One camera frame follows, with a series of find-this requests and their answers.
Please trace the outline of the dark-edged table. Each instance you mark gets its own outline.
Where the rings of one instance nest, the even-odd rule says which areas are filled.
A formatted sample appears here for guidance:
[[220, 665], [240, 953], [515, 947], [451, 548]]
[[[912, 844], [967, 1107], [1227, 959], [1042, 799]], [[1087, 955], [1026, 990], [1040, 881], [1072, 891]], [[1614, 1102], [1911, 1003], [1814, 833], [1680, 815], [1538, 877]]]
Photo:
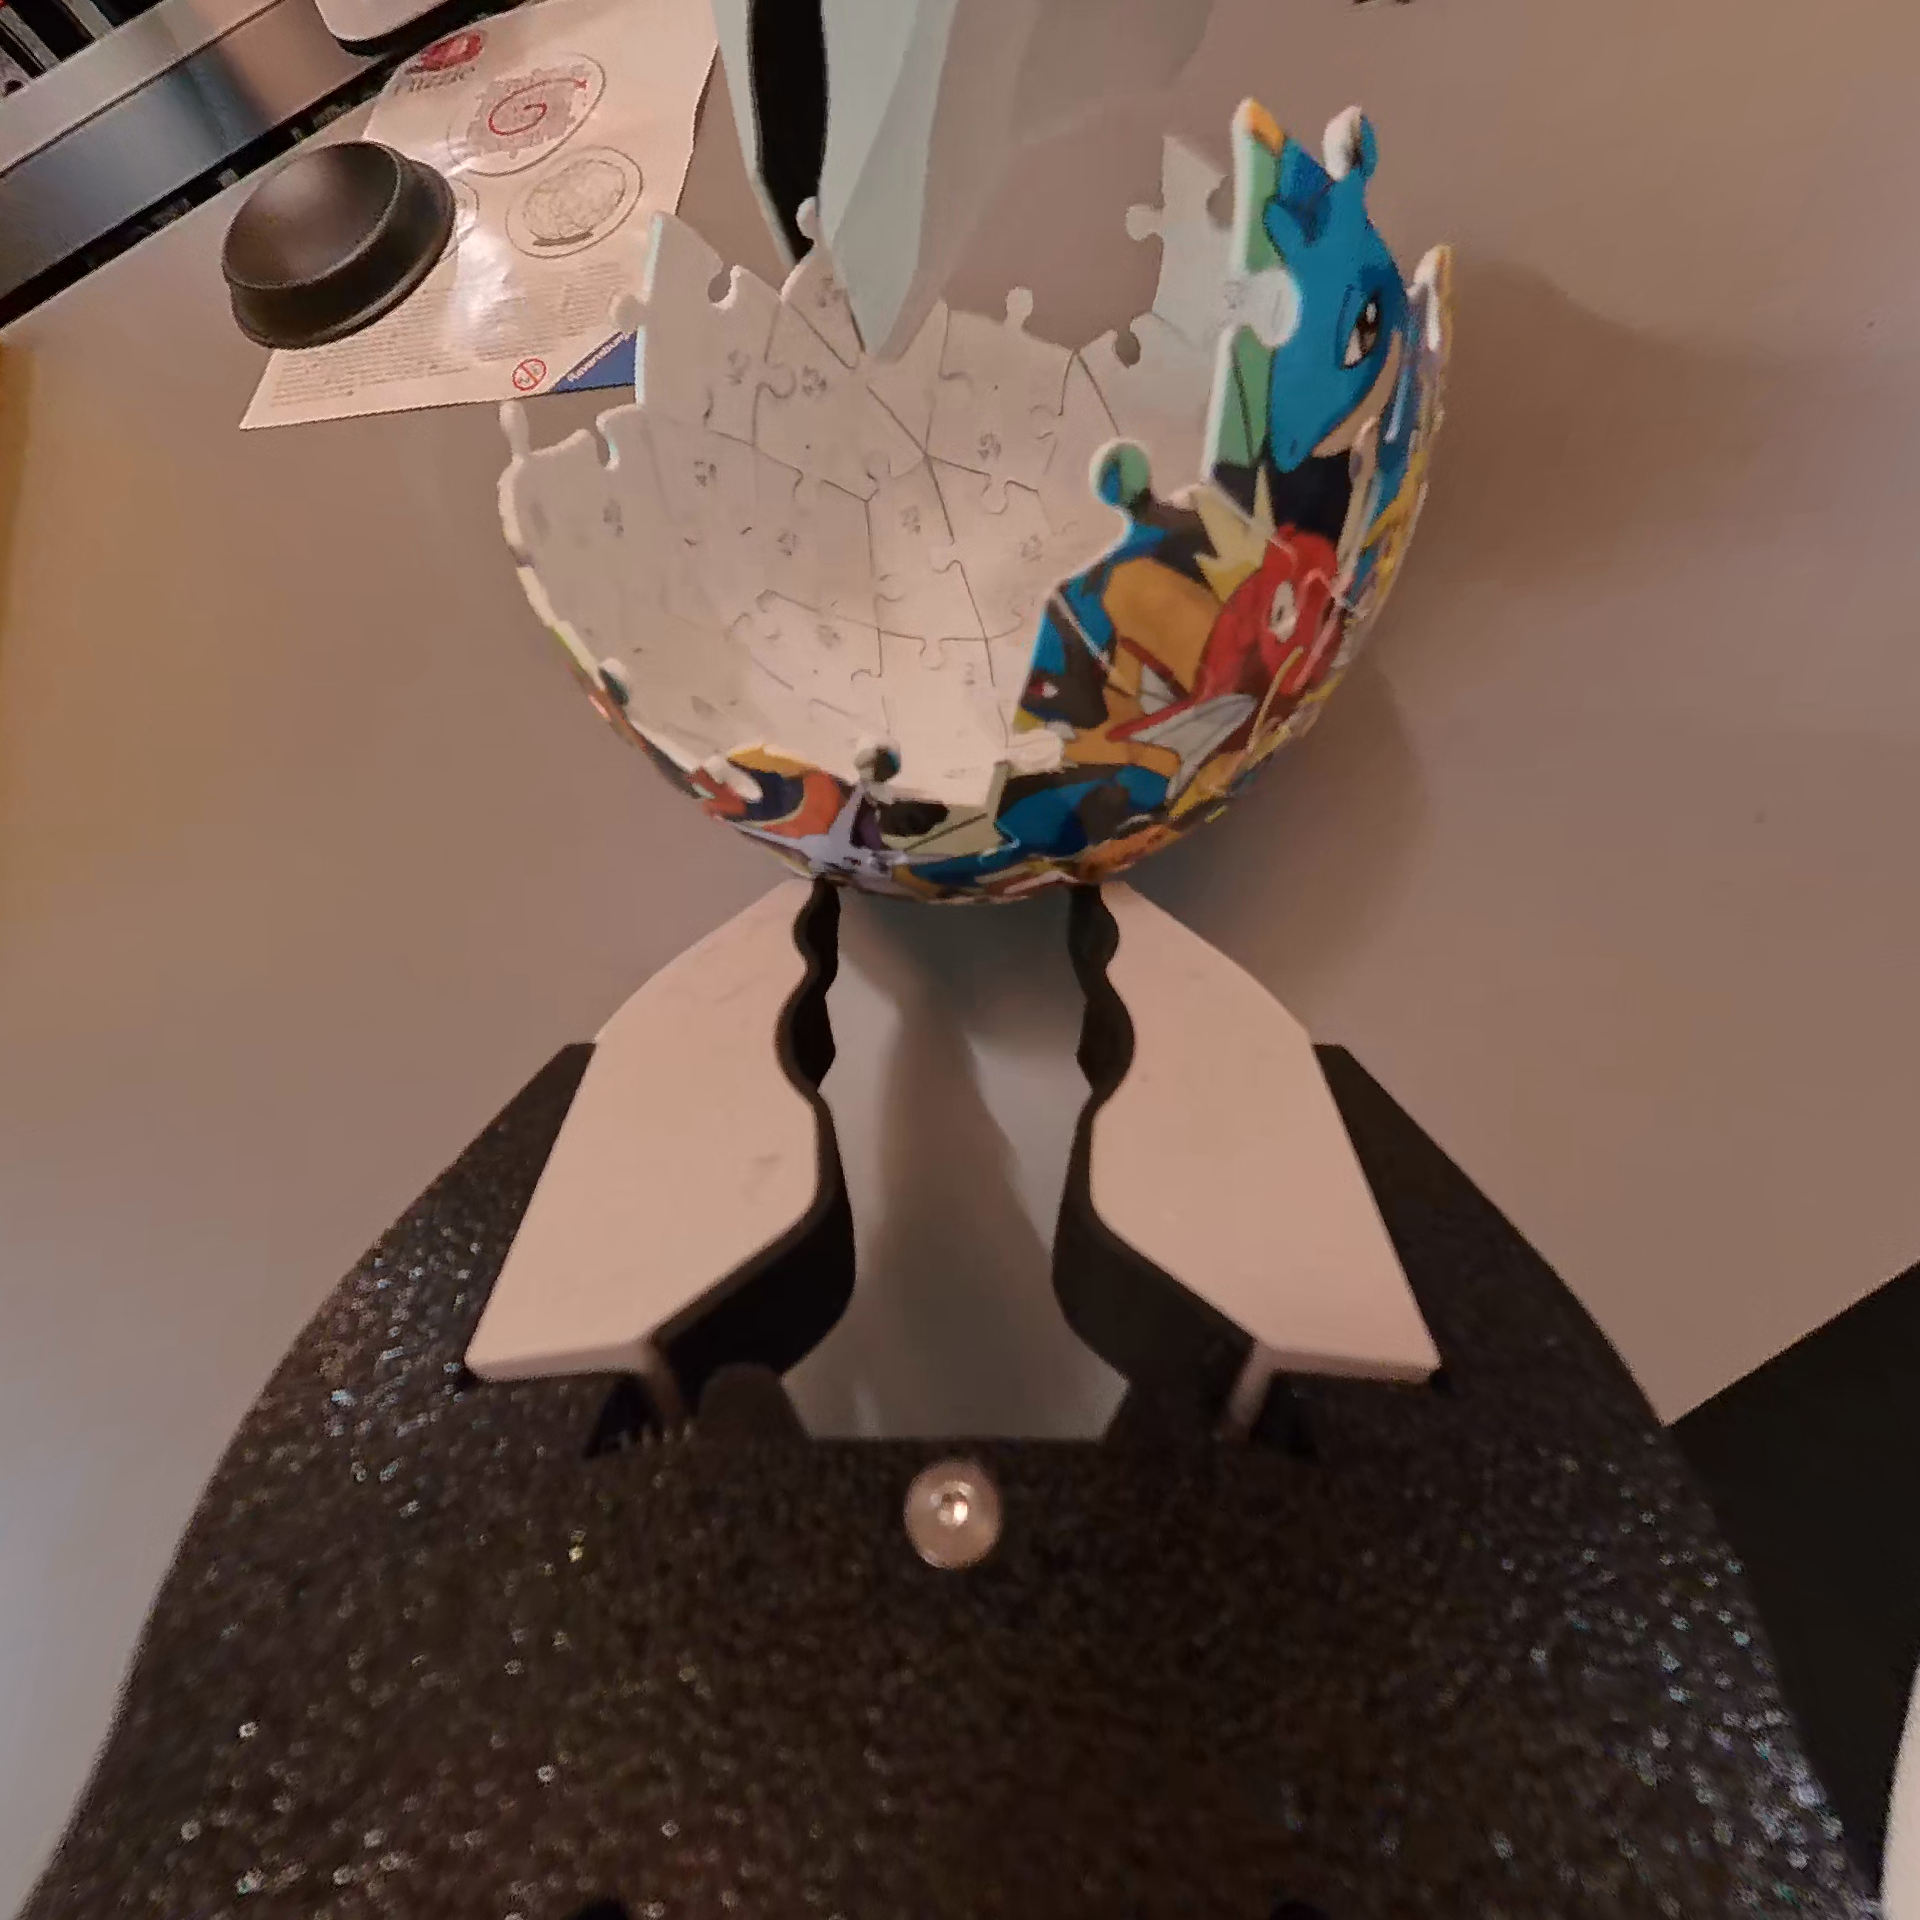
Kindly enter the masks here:
[[233, 185], [377, 63], [347, 52], [315, 4], [25, 4], [2, 9], [2, 58], [85, 45], [2, 97], [2, 320], [85, 277]]

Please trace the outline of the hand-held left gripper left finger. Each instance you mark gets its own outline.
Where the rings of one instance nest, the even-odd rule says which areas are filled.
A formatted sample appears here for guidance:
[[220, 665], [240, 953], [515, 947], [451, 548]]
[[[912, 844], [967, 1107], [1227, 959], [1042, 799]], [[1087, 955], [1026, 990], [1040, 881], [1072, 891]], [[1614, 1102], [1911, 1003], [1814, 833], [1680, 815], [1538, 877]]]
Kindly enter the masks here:
[[595, 1033], [467, 1342], [478, 1381], [636, 1381], [660, 1420], [785, 1376], [859, 1275], [825, 1078], [842, 894], [787, 881]]

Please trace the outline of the folded paper instruction leaflet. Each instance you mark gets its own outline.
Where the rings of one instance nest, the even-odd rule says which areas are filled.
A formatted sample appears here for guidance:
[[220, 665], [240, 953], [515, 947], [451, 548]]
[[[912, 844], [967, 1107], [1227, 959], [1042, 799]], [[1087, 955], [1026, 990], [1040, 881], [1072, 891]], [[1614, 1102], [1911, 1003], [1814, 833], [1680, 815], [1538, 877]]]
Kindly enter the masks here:
[[396, 63], [364, 137], [451, 190], [441, 261], [343, 344], [278, 346], [245, 430], [613, 386], [613, 303], [680, 209], [714, 63], [710, 4], [526, 4]]

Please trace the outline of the black round ball stand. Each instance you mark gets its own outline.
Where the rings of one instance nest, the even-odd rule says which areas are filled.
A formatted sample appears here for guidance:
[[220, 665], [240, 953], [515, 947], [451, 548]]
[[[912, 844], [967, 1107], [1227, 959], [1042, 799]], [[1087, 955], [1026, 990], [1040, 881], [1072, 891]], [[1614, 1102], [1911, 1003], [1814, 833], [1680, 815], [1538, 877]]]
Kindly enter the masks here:
[[299, 152], [229, 223], [233, 320], [276, 350], [343, 342], [419, 288], [454, 224], [451, 182], [416, 156], [371, 139]]

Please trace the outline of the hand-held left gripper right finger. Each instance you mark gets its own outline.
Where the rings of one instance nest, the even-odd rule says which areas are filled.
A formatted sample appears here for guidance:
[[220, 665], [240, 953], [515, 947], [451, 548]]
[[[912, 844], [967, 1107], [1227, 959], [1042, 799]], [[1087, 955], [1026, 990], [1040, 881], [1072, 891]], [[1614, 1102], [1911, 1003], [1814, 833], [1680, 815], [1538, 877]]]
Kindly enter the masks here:
[[1068, 1332], [1180, 1427], [1258, 1427], [1294, 1376], [1427, 1386], [1442, 1358], [1307, 1025], [1120, 881], [1072, 887], [1068, 955]]

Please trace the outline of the colourful half-built puzzle ball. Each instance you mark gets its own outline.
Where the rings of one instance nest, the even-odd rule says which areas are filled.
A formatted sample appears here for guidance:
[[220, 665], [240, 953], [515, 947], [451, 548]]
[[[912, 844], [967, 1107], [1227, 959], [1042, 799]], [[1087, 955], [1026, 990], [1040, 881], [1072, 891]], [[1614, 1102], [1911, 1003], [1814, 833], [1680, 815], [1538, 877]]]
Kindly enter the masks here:
[[859, 342], [651, 223], [636, 398], [512, 458], [520, 587], [610, 724], [710, 817], [901, 901], [1097, 887], [1224, 815], [1347, 679], [1442, 421], [1453, 256], [1369, 215], [1365, 109], [1245, 98], [1230, 174], [1169, 139], [1159, 288], [1087, 346], [935, 303]]

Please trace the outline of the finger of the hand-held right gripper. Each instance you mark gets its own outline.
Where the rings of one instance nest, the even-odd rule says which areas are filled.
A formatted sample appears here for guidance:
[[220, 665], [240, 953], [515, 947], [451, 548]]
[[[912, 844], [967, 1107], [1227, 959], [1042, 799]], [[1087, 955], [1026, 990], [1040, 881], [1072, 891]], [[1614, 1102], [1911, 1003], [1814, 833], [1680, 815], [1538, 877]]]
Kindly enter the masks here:
[[743, 161], [766, 224], [793, 269], [812, 240], [799, 209], [828, 152], [828, 32], [821, 4], [711, 4]]
[[821, 230], [867, 355], [901, 358], [1013, 161], [1159, 92], [1212, 4], [825, 4]]

